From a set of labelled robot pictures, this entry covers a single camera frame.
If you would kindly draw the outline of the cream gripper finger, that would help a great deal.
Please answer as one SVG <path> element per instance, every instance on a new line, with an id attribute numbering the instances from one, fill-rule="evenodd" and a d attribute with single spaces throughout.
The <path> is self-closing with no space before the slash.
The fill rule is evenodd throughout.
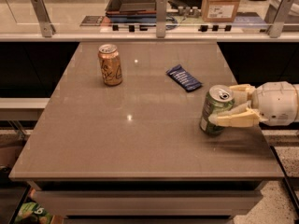
<path id="1" fill-rule="evenodd" d="M 258 109 L 253 109 L 248 103 L 244 103 L 229 111 L 212 113 L 208 120 L 221 127 L 247 128 L 258 125 L 263 121 L 263 117 Z"/>
<path id="2" fill-rule="evenodd" d="M 235 105 L 242 105 L 251 99 L 256 88 L 250 84 L 240 84 L 230 86 L 230 90 L 234 94 Z"/>

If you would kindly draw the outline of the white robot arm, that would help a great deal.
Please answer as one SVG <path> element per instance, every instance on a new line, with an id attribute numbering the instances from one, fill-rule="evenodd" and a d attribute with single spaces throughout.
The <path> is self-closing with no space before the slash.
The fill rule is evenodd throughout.
<path id="1" fill-rule="evenodd" d="M 299 121 L 299 85 L 287 81 L 230 86 L 235 106 L 211 114 L 208 120 L 222 127 L 288 126 Z"/>

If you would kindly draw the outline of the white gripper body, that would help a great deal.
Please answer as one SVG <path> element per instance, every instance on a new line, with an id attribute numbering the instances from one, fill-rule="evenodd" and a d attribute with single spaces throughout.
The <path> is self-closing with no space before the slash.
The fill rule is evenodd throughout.
<path id="1" fill-rule="evenodd" d="M 288 126 L 296 122 L 296 85 L 287 81 L 267 82 L 251 96 L 251 108 L 268 126 Z"/>

